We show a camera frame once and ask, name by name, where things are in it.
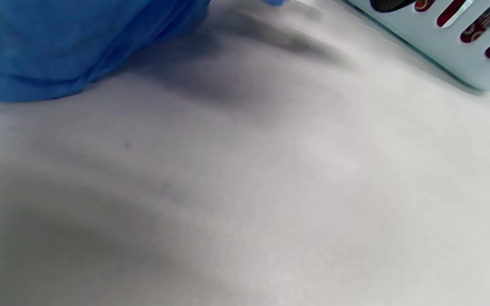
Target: plastic basket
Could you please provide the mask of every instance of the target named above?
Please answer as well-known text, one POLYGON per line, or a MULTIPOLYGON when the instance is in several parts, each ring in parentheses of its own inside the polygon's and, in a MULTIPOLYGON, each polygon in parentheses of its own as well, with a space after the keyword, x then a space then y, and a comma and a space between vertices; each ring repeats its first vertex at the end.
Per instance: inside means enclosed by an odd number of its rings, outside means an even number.
POLYGON ((438 17, 453 0, 436 0, 419 12, 414 4, 393 12, 378 12, 370 0, 345 0, 401 37, 419 52, 471 87, 490 91, 490 28, 471 43, 461 33, 490 7, 490 0, 475 0, 449 27, 437 24, 438 17))

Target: blue fabric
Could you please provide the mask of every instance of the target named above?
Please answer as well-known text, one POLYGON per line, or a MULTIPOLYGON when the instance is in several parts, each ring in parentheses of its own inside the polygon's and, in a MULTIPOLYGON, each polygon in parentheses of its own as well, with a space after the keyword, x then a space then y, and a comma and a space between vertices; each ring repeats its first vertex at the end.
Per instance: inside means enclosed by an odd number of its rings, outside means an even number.
POLYGON ((0 0, 0 100, 82 91, 201 19, 210 0, 0 0))

